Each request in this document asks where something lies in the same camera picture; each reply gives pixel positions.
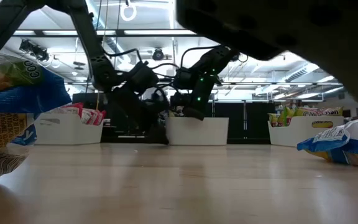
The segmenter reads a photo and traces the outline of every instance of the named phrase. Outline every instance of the ceiling light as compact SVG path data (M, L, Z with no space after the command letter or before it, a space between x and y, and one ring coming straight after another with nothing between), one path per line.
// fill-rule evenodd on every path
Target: ceiling light
M17 30L13 35L35 35L35 32L32 30Z
M318 80L317 82L327 82L327 81L331 81L333 80L335 77L333 77L332 75L328 76L328 77L325 77L325 78L322 78L320 80Z
M44 30L45 35L78 35L75 30Z
M115 30L97 30L96 33L98 35L116 35Z
M268 100L246 100L246 102L269 102Z
M274 96L274 100L281 99L281 98L284 98L284 97L286 97L286 95L284 93L282 93L282 94L279 94L277 96Z
M125 30L127 35L196 35L190 30Z
M297 96L298 99L306 99L306 98L311 98L311 97L314 97L314 96L317 96L318 93L305 93L305 94L302 94L300 96Z
M223 82L222 85L269 85L271 82Z
M276 85L312 85L313 83L275 83Z
M324 100L301 100L302 102L323 102Z
M342 83L317 83L317 85L343 85Z
M88 78L87 77L75 77L76 80L79 81L86 81Z
M328 90L327 92L324 92L324 93L333 93L333 92L341 90L341 89L343 89L343 86L339 87L339 88L332 89L332 90Z

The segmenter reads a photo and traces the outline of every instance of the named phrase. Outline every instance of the plastic packaging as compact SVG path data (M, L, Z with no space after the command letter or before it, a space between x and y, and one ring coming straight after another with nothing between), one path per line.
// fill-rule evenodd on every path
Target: plastic packaging
M342 114L343 114L343 107L321 108L319 110L320 116L342 116Z
M58 113L58 114L78 114L80 118L82 117L83 103L75 103L72 105L65 105L59 108L48 111L47 113Z
M325 130L299 143L297 149L329 162L358 166L358 120Z
M270 121L270 124L272 127L279 127L278 118L280 117L280 114L268 114L268 120Z
M318 108L299 107L295 108L294 116L319 116Z
M34 144L34 125L27 129L33 122L33 114L0 113L0 175L12 172L27 157L27 149L20 146ZM10 142L19 147L7 147Z
M94 121L93 125L99 125L106 116L106 111L100 112L99 110L96 110L96 112L98 114L98 117L96 118L96 121Z
M0 54L0 175L12 172L37 139L38 114L71 102L63 78L27 60Z
M284 126L288 126L290 125L291 123L291 119L294 115L294 110L293 109L290 109L289 107L284 107L284 110L283 110L283 115L284 115Z
M40 67L0 53L0 91L17 85L34 85L44 79Z

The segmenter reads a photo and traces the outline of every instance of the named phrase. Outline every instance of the white storage basket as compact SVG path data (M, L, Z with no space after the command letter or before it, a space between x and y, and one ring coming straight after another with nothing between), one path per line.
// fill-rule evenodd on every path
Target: white storage basket
M328 129L314 128L312 127L313 122L330 121L333 123L333 127L336 127L342 125L343 120L342 116L295 116L291 119L289 126L275 128L267 121L270 142L273 145L296 147L299 142Z
M167 136L174 146L224 146L227 144L229 118L169 117Z
M34 124L37 131L36 144L99 143L103 129L103 122L99 126L83 124L77 114L43 113Z

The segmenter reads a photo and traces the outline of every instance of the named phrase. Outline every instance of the wooden table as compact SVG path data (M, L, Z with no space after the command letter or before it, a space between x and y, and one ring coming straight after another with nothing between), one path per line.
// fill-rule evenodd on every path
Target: wooden table
M0 224L358 223L358 167L269 145L37 146Z

